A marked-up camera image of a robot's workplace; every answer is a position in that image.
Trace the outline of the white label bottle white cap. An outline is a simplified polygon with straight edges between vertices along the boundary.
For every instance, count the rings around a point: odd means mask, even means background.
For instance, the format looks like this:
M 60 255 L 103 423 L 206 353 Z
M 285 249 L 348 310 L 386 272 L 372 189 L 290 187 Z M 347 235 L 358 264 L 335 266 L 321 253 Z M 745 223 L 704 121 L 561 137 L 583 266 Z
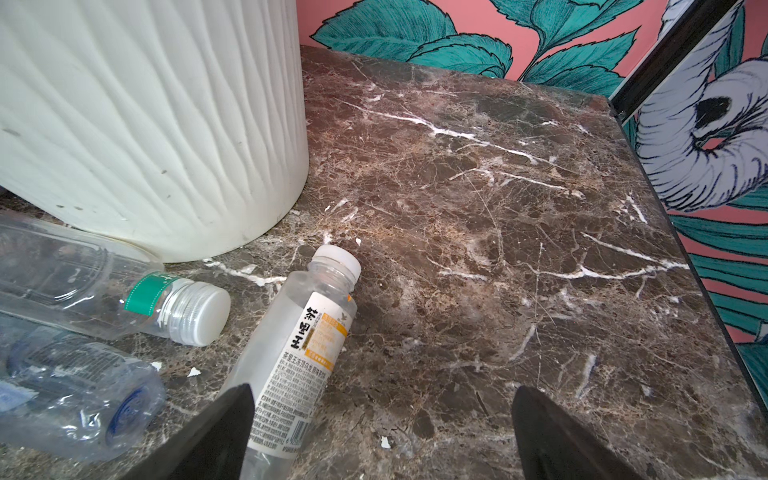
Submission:
M 290 273 L 223 384 L 249 385 L 254 415 L 240 476 L 286 479 L 357 312 L 361 275 L 348 251 L 322 245 Z

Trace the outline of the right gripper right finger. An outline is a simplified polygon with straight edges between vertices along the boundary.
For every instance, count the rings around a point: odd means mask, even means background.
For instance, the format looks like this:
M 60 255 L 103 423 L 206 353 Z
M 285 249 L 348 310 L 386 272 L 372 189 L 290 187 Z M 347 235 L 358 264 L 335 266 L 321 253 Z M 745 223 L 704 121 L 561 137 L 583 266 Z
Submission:
M 526 479 L 638 479 L 629 465 L 536 388 L 522 385 L 511 415 Z

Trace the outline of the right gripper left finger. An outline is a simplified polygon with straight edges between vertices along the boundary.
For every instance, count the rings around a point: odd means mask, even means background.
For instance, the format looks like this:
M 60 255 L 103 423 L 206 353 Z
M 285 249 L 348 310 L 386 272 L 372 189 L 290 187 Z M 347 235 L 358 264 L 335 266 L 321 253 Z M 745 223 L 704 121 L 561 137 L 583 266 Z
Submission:
M 123 477 L 238 479 L 254 410 L 249 385 L 228 389 Z

